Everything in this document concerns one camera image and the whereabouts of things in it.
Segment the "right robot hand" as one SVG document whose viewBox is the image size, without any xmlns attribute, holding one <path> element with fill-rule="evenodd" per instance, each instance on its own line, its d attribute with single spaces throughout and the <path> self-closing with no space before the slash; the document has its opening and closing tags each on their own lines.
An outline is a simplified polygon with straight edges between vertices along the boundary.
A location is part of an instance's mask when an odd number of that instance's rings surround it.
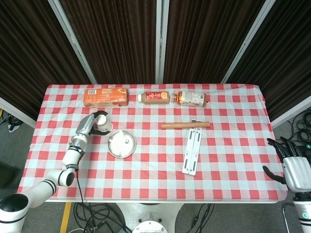
<svg viewBox="0 0 311 233">
<path fill-rule="evenodd" d="M 280 159 L 283 176 L 272 173 L 268 167 L 263 166 L 265 174 L 272 180 L 287 187 L 294 193 L 311 191 L 311 166 L 306 157 L 303 156 L 298 146 L 281 137 L 282 143 L 268 138 L 268 144 L 273 146 Z"/>
</svg>

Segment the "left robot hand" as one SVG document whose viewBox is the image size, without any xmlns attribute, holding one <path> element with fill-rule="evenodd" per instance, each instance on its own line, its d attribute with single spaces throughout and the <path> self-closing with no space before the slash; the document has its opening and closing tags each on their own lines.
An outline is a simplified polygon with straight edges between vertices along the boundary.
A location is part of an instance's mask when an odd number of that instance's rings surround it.
<svg viewBox="0 0 311 233">
<path fill-rule="evenodd" d="M 84 136 L 90 135 L 108 135 L 113 129 L 111 122 L 107 120 L 108 113 L 97 111 L 84 117 L 76 130 L 76 134 Z"/>
</svg>

